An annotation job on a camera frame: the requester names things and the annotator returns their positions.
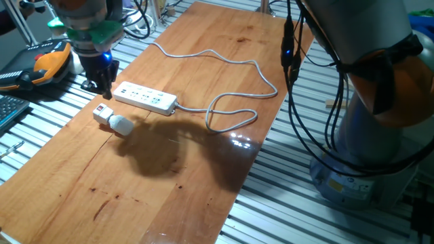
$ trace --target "wooden table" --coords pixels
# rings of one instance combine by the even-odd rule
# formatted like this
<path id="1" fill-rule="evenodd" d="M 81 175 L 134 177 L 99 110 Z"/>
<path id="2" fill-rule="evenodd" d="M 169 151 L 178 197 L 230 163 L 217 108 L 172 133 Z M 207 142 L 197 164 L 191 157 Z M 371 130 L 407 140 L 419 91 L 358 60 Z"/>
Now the wooden table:
<path id="1" fill-rule="evenodd" d="M 171 54 L 212 48 L 231 60 L 257 60 L 279 95 L 225 97 L 216 108 L 253 108 L 258 120 L 211 134 L 204 114 L 164 117 L 98 96 L 0 186 L 0 227 L 21 243 L 213 243 L 287 93 L 279 61 L 284 22 L 194 3 L 157 42 Z M 304 50 L 312 40 L 305 28 Z M 193 108 L 223 92 L 271 92 L 252 65 L 167 58 L 155 46 L 114 86 L 122 81 L 176 94 Z M 99 128 L 92 111 L 101 102 L 134 121 L 129 137 Z M 250 116 L 215 115 L 211 125 L 222 129 Z"/>

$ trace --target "power strip switch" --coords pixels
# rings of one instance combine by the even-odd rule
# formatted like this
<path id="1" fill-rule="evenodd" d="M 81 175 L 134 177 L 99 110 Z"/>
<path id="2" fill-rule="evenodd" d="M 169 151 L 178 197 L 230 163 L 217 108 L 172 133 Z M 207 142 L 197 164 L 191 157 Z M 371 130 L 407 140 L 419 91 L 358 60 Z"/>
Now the power strip switch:
<path id="1" fill-rule="evenodd" d="M 176 107 L 175 95 L 124 81 L 113 92 L 117 101 L 169 116 Z"/>

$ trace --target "white cable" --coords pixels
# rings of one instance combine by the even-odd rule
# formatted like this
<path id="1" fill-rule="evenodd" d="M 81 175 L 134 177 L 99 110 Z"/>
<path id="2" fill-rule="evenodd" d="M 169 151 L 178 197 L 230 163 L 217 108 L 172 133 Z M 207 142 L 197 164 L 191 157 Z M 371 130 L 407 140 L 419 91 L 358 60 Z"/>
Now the white cable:
<path id="1" fill-rule="evenodd" d="M 232 60 L 228 60 L 228 59 L 226 59 L 225 57 L 223 57 L 223 56 L 221 56 L 219 53 L 217 53 L 216 51 L 214 51 L 214 50 L 212 50 L 212 49 L 207 49 L 207 50 L 204 50 L 204 51 L 202 51 L 202 52 L 199 52 L 199 53 L 197 53 L 197 54 L 188 54 L 188 55 L 172 55 L 172 54 L 168 54 L 163 48 L 162 48 L 162 46 L 160 46 L 160 44 L 158 44 L 158 43 L 155 43 L 155 42 L 152 42 L 152 43 L 147 43 L 148 45 L 156 45 L 167 57 L 171 57 L 171 58 L 190 58 L 190 57 L 195 57 L 195 56 L 199 56 L 199 55 L 201 55 L 201 54 L 204 54 L 204 53 L 206 53 L 206 52 L 212 52 L 212 53 L 214 53 L 214 54 L 216 54 L 220 59 L 222 59 L 222 60 L 224 60 L 225 62 L 228 62 L 228 63 L 230 63 L 230 64 L 247 64 L 247 63 L 250 63 L 250 62 L 252 62 L 252 63 L 254 63 L 255 64 L 255 66 L 256 66 L 256 69 L 258 70 L 258 73 L 259 73 L 259 75 L 261 76 L 261 78 L 265 81 L 265 83 L 267 84 L 267 85 L 269 85 L 274 91 L 272 92 L 272 93 L 270 93 L 270 94 L 245 94 L 245 93 L 237 93 L 237 92 L 226 92 L 226 93 L 223 93 L 223 94 L 220 94 L 220 95 L 218 95 L 218 96 L 216 96 L 213 100 L 212 100 L 212 102 L 210 103 L 210 105 L 208 106 L 208 108 L 202 108 L 202 109 L 200 109 L 200 108 L 186 108 L 186 107 L 183 107 L 183 106 L 181 106 L 180 104 L 177 104 L 176 106 L 179 108 L 179 109 L 181 109 L 181 110 L 185 110 L 185 111 L 187 111 L 187 112 L 192 112 L 192 113 L 206 113 L 206 116 L 205 116 L 205 125 L 206 125 L 206 127 L 210 130 L 210 131 L 212 131 L 212 132 L 214 132 L 214 133 L 223 133 L 223 132 L 228 132 L 228 131 L 231 131 L 231 130 L 233 130 L 233 129 L 238 129 L 238 128 L 240 128 L 240 127 L 242 127 L 242 126 L 244 126 L 244 125 L 247 125 L 248 123 L 251 123 L 251 122 L 253 122 L 253 121 L 255 121 L 257 118 L 258 118 L 258 113 L 255 111 L 255 110 L 253 110 L 253 109 L 247 109 L 247 108 L 245 108 L 245 109 L 239 109 L 239 110 L 235 110 L 235 111 L 220 111 L 220 110 L 212 110 L 211 109 L 211 107 L 214 105 L 214 103 L 216 103 L 216 101 L 217 100 L 219 100 L 220 98 L 222 98 L 222 97 L 224 97 L 224 96 L 241 96 L 241 97 L 246 97 L 246 98 L 272 98 L 272 97 L 274 97 L 274 96 L 276 96 L 277 95 L 277 89 L 276 89 L 276 87 L 273 85 L 273 84 L 271 84 L 265 77 L 264 77 L 264 75 L 263 75 L 263 73 L 261 72 L 261 70 L 260 70 L 260 68 L 259 68 L 259 65 L 258 65 L 258 63 L 257 63 L 257 61 L 255 61 L 255 60 L 246 60 L 246 61 L 232 61 Z M 234 126 L 232 126 L 232 127 L 230 127 L 230 128 L 227 128 L 227 129 L 212 129 L 211 127 L 210 127 L 210 124 L 209 124 L 209 121 L 208 121 L 208 119 L 209 119 L 209 116 L 210 116 L 210 113 L 217 113 L 217 114 L 221 114 L 221 115 L 234 115 L 234 114 L 237 114 L 237 113 L 242 113 L 242 112 L 249 112 L 249 113 L 253 113 L 254 115 L 253 115 L 253 117 L 251 117 L 250 119 L 246 119 L 245 121 L 243 121 L 243 122 L 241 122 L 241 123 L 238 123 L 238 124 L 236 124 L 236 125 L 234 125 Z"/>

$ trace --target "power strip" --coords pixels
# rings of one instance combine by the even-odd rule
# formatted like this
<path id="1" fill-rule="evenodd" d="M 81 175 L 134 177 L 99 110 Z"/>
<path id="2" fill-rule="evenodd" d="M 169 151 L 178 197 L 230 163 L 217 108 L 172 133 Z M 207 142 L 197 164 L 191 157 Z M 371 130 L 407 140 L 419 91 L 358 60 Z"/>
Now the power strip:
<path id="1" fill-rule="evenodd" d="M 162 115 L 171 115 L 176 107 L 176 96 L 124 81 L 113 92 L 117 101 L 125 102 Z"/>

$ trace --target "blue light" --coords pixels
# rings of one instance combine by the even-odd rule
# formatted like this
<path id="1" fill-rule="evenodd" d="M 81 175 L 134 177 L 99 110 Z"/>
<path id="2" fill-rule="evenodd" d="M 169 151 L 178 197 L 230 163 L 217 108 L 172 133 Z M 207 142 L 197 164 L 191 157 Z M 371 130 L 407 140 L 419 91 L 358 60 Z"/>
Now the blue light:
<path id="1" fill-rule="evenodd" d="M 111 60 L 111 54 L 103 54 L 107 60 Z"/>

